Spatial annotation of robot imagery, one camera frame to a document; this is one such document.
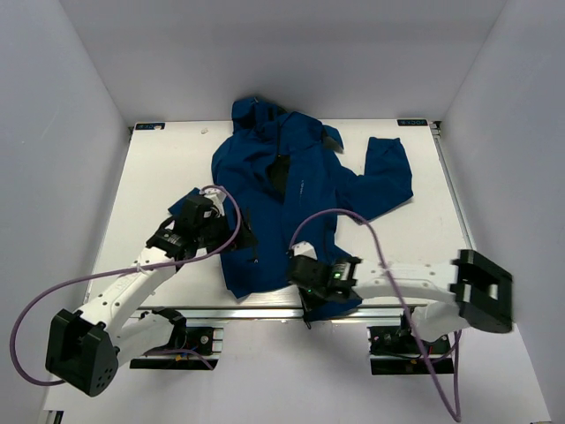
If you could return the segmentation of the blue zip jacket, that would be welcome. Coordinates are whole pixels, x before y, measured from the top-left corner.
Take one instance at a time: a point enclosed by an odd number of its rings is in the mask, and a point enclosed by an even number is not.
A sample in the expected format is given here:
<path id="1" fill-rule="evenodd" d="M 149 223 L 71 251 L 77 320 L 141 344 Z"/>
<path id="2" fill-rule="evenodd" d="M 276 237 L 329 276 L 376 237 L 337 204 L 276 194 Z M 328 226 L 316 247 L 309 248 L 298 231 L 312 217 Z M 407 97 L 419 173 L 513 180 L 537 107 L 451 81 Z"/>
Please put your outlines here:
<path id="1" fill-rule="evenodd" d="M 233 102 L 232 135 L 214 152 L 213 182 L 235 198 L 257 243 L 223 253 L 226 287 L 238 299 L 287 285 L 292 241 L 310 243 L 320 261 L 346 257 L 335 244 L 331 208 L 371 221 L 412 195 L 411 167 L 399 139 L 370 138 L 358 175 L 341 165 L 340 133 L 316 118 L 256 97 Z"/>

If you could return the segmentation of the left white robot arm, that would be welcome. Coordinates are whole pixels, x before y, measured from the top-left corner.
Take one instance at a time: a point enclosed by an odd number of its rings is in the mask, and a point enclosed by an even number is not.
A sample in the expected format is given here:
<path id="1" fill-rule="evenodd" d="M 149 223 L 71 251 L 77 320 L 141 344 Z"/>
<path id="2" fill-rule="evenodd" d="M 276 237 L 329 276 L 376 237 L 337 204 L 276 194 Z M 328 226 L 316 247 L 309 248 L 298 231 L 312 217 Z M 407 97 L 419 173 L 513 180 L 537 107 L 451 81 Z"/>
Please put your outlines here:
<path id="1" fill-rule="evenodd" d="M 175 309 L 157 307 L 131 322 L 132 314 L 185 264 L 207 255 L 256 246 L 258 241 L 238 208 L 229 223 L 227 195 L 209 187 L 185 197 L 147 240 L 132 271 L 74 312 L 61 310 L 49 330 L 46 368 L 93 398 L 106 390 L 117 370 L 147 352 L 187 348 L 186 319 Z"/>

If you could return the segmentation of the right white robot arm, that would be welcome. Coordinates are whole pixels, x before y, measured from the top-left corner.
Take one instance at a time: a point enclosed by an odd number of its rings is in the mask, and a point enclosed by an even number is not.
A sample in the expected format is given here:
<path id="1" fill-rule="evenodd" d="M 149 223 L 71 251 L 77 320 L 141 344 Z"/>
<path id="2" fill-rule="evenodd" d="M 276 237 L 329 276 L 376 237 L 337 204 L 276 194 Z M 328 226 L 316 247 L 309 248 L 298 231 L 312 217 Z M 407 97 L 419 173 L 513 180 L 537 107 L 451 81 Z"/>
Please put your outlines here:
<path id="1" fill-rule="evenodd" d="M 400 345 L 419 352 L 451 332 L 474 328 L 493 334 L 513 329 L 513 277 L 475 250 L 439 265 L 394 264 L 389 269 L 358 257 L 332 265 L 318 261 L 307 243 L 295 246 L 287 279 L 301 291 L 310 321 L 330 314 L 329 303 L 350 305 L 367 299 L 418 299 L 408 324 L 398 330 Z"/>

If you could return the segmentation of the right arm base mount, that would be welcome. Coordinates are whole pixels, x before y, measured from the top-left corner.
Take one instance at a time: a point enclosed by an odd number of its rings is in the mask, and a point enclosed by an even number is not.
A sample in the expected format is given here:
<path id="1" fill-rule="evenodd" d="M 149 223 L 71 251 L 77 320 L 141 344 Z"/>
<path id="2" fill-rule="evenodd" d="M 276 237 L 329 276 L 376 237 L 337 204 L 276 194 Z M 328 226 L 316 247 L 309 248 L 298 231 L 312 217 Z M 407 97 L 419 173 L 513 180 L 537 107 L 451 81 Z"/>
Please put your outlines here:
<path id="1" fill-rule="evenodd" d="M 424 354 L 419 350 L 400 309 L 371 310 L 367 317 L 371 374 L 376 376 L 429 375 Z M 423 342 L 437 375 L 455 372 L 455 350 L 461 338 L 457 331 L 432 342 Z"/>

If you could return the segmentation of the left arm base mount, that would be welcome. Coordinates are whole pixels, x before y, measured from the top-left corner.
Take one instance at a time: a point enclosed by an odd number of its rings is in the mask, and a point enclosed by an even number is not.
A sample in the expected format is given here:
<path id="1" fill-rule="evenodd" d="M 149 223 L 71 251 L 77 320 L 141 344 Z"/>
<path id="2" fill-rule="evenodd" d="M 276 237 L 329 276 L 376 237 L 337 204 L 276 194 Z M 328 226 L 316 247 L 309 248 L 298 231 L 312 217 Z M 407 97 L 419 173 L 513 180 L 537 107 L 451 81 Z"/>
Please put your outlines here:
<path id="1" fill-rule="evenodd" d="M 157 346 L 150 354 L 130 361 L 130 369 L 213 371 L 222 351 L 223 328 L 206 324 L 189 323 L 177 310 L 155 308 L 144 311 L 140 319 L 161 316 L 173 324 L 169 342 Z"/>

